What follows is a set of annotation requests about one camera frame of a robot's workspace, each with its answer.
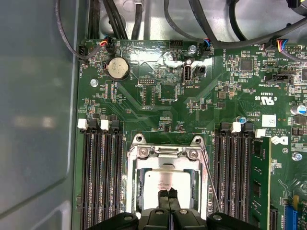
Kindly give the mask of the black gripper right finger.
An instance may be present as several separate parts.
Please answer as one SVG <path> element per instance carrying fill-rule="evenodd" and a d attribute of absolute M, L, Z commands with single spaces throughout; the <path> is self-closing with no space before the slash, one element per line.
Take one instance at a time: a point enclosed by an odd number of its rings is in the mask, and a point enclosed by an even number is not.
<path fill-rule="evenodd" d="M 258 230 L 259 228 L 229 216 L 215 212 L 206 219 L 194 209 L 182 209 L 180 207 L 177 190 L 169 190 L 169 204 L 173 215 L 175 230 Z"/>

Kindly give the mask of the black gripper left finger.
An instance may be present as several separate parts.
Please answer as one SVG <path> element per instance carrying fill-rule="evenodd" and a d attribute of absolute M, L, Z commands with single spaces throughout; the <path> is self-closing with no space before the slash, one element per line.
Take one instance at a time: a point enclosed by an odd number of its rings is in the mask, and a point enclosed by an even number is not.
<path fill-rule="evenodd" d="M 158 192 L 159 207 L 146 209 L 138 218 L 135 214 L 123 212 L 105 221 L 91 226 L 90 230 L 167 230 L 169 228 L 170 212 L 166 209 L 169 204 L 169 192 Z"/>

